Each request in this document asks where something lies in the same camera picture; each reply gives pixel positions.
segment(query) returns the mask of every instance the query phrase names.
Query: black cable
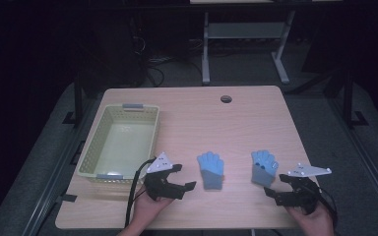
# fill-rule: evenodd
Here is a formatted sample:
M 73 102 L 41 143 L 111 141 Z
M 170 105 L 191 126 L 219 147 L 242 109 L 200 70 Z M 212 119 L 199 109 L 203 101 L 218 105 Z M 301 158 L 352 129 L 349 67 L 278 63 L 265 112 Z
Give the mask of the black cable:
M 274 233 L 276 233 L 278 236 L 283 236 L 281 232 L 279 232 L 276 229 L 271 229 Z
M 137 195 L 135 198 L 134 198 L 134 200 L 133 200 L 133 202 L 135 202 L 136 201 L 136 199 L 138 199 L 138 197 L 140 197 L 142 194 L 144 194 L 146 192 L 146 190 L 144 190 L 143 192 L 141 192 L 139 195 Z
M 312 191 L 308 187 L 306 187 L 304 185 L 300 185 L 300 188 L 306 190 L 307 192 L 309 192 L 310 194 L 312 194 L 313 196 L 315 196 L 317 198 L 317 200 L 319 202 L 321 202 L 321 204 L 324 205 L 327 208 L 327 210 L 330 212 L 331 218 L 333 219 L 333 227 L 335 229 L 337 227 L 338 215 L 337 215 L 337 206 L 336 206 L 336 202 L 334 201 L 334 198 L 326 190 L 318 187 L 319 190 L 323 191 L 331 199 L 331 202 L 333 203 L 333 206 L 331 206 L 327 202 L 327 200 L 324 199 L 324 197 L 322 197 L 320 194 L 315 193 L 314 191 Z
M 195 63 L 193 63 L 193 62 L 189 62 L 189 61 L 187 61 L 187 62 L 185 62 L 185 63 L 188 63 L 188 64 L 192 65 L 193 67 L 195 67 L 195 69 L 198 71 L 198 73 L 202 76 L 202 71 L 201 71 L 201 69 L 199 69 L 199 67 L 198 67 Z
M 141 166 L 140 168 L 136 171 L 136 174 L 134 175 L 134 179 L 133 179 L 133 183 L 131 185 L 131 189 L 130 189 L 130 196 L 128 197 L 128 206 L 127 206 L 127 213 L 126 213 L 126 216 L 125 216 L 125 225 L 124 227 L 127 227 L 128 224 L 130 224 L 130 214 L 131 214 L 131 207 L 133 206 L 133 202 L 134 202 L 134 193 L 136 191 L 136 186 L 137 186 L 137 180 L 140 176 L 140 172 L 141 170 L 143 169 L 143 167 L 148 164 L 148 163 L 153 163 L 155 161 L 155 158 L 154 159 L 149 159 L 149 160 L 146 160 Z
M 155 68 L 155 67 L 148 67 L 147 69 L 158 71 L 161 74 L 160 82 L 158 82 L 158 84 L 157 84 L 156 81 L 155 81 L 155 78 L 152 75 L 150 75 L 149 72 L 147 73 L 147 78 L 153 84 L 153 87 L 155 87 L 155 88 L 160 87 L 161 84 L 164 82 L 164 72 L 162 70 L 158 69 L 158 68 Z

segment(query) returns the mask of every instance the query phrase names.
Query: basket handle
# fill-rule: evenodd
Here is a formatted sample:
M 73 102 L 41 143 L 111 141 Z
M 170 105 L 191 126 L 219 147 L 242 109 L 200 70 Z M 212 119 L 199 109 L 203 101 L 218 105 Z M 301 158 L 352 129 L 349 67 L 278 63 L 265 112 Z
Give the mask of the basket handle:
M 106 179 L 106 180 L 122 180 L 123 175 L 107 175 L 107 174 L 96 174 L 96 179 Z
M 122 108 L 124 108 L 124 111 L 144 111 L 143 104 L 124 103 Z

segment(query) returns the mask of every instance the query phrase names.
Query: glove finger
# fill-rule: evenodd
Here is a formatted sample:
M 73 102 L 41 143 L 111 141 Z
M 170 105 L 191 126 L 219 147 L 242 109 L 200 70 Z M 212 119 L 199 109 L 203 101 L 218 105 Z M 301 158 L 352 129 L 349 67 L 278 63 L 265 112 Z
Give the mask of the glove finger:
M 204 162 L 204 158 L 203 158 L 203 156 L 202 156 L 202 155 L 198 155 L 197 159 L 198 159 L 198 163 L 199 163 L 199 165 L 202 166 L 202 163 Z
M 262 150 L 261 151 L 260 164 L 266 165 L 268 159 L 269 159 L 269 152 L 267 150 Z
M 275 156 L 272 154 L 269 154 L 264 161 L 263 165 L 266 169 L 271 169 L 273 167 L 273 162 L 275 161 Z
M 219 175 L 223 175 L 223 160 L 221 159 L 217 162 L 217 171 Z
M 220 156 L 218 154 L 213 154 L 213 161 L 218 161 L 220 159 Z
M 258 151 L 252 151 L 251 157 L 253 158 L 253 164 L 259 163 L 259 152 Z
M 278 171 L 278 168 L 279 168 L 279 163 L 277 161 L 272 161 L 272 163 L 270 163 L 269 165 L 269 168 L 266 168 L 266 171 L 275 176 L 276 175 L 276 171 Z
M 214 154 L 211 151 L 207 152 L 207 161 L 213 161 Z

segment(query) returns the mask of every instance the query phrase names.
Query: desk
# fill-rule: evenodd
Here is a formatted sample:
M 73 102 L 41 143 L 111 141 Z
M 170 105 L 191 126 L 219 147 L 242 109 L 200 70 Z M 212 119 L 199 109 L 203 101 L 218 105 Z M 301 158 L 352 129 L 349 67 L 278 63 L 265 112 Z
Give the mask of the desk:
M 231 103 L 221 102 L 228 95 Z M 284 97 L 277 87 L 200 87 L 109 89 L 95 116 L 90 135 L 106 104 L 144 103 L 160 108 L 156 154 L 165 151 L 182 171 L 170 183 L 197 181 L 183 200 L 176 200 L 150 225 L 152 229 L 286 228 L 295 222 L 283 207 L 252 184 L 251 151 L 267 149 L 280 163 L 278 174 L 309 160 Z M 224 161 L 221 191 L 203 189 L 197 155 L 213 151 Z M 272 188 L 291 191 L 280 182 Z M 56 219 L 59 228 L 122 228 L 129 186 L 92 183 L 74 174 Z

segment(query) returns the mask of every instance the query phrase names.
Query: gray carpet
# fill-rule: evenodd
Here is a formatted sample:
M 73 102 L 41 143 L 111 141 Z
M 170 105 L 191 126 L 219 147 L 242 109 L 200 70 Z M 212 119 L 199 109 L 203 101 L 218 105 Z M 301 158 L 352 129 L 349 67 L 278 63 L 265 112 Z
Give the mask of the gray carpet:
M 286 70 L 292 75 L 289 85 L 282 85 L 268 53 L 236 54 L 228 57 L 211 58 L 211 86 L 257 86 L 276 85 L 282 90 L 293 89 L 314 75 L 300 73 L 300 66 L 306 55 L 306 45 L 291 45 L 286 49 L 283 60 Z M 199 67 L 200 58 L 191 61 Z M 165 74 L 163 87 L 200 86 L 201 76 L 193 64 L 168 63 L 158 66 Z M 285 97 L 293 121 L 302 139 L 311 163 L 327 166 L 333 174 L 318 177 L 322 188 L 333 195 L 339 211 L 337 231 L 341 235 L 378 235 L 378 193 L 373 187 L 366 169 L 339 119 L 332 101 L 322 95 L 324 83 L 308 90 L 303 95 Z M 57 197 L 67 188 L 73 174 L 71 158 L 80 141 L 84 141 L 92 124 L 100 97 L 86 99 L 86 117 L 79 127 L 62 124 L 67 112 L 74 110 L 73 86 L 66 88 L 55 106 L 41 136 L 35 143 L 28 160 L 0 207 L 0 235 L 23 235 L 34 209 L 48 187 L 48 215 L 43 219 L 37 235 L 115 235 L 118 230 L 61 230 L 54 221 L 60 208 Z M 356 87 L 355 108 L 362 111 L 369 121 L 367 127 L 357 127 L 355 132 L 378 166 L 378 112 L 369 96 Z M 334 100 L 339 104 L 341 98 Z M 59 175 L 55 167 L 61 166 Z M 282 235 L 302 235 L 298 229 L 279 230 Z M 276 235 L 271 230 L 256 230 L 256 235 Z M 249 230 L 224 231 L 156 231 L 154 235 L 249 235 Z

